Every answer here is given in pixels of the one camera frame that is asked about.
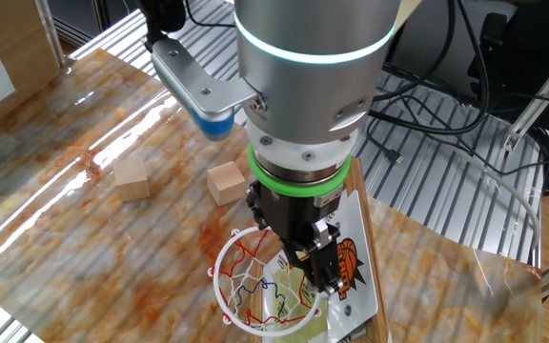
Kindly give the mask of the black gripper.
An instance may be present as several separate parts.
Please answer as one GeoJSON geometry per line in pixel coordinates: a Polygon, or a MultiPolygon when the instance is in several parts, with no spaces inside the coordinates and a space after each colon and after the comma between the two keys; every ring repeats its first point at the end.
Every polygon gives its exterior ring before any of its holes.
{"type": "Polygon", "coordinates": [[[252,183],[247,206],[259,229],[270,228],[280,239],[292,267],[304,271],[320,292],[333,295],[343,286],[336,240],[340,232],[327,222],[339,206],[341,186],[322,196],[295,197],[252,183]]]}

